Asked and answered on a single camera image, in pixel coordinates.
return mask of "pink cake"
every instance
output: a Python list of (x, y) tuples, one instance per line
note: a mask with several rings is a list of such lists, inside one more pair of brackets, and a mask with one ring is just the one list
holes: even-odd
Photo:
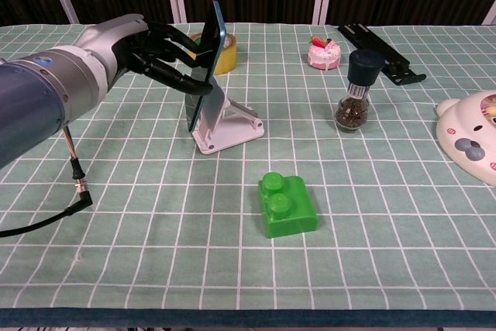
[(312, 38), (312, 45), (308, 50), (308, 64), (321, 70), (334, 69), (339, 65), (341, 48), (330, 40), (328, 43), (319, 38)]

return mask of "black grinder cap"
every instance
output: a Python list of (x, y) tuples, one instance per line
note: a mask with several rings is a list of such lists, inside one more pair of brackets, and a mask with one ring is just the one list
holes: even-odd
[(368, 87), (375, 83), (386, 60), (373, 50), (354, 50), (350, 54), (348, 80), (354, 85)]

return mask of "pepper grinder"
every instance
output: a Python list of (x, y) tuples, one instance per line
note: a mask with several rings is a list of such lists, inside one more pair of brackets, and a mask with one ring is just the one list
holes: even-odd
[(370, 86), (385, 64), (384, 57), (373, 50), (354, 50), (348, 66), (348, 90), (339, 100), (335, 120), (343, 132), (355, 132), (367, 122)]

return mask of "cat face toy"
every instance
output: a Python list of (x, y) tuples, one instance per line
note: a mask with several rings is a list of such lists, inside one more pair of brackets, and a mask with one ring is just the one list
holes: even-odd
[(448, 156), (465, 171), (496, 186), (496, 90), (439, 104), (436, 135)]

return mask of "cake toy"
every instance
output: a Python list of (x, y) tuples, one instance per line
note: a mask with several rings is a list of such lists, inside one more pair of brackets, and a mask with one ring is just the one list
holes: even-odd
[(449, 98), (436, 111), (444, 151), (466, 172), (496, 186), (496, 90)]
[(308, 64), (316, 69), (329, 70), (339, 65), (341, 48), (334, 40), (322, 40), (313, 36), (308, 50)]

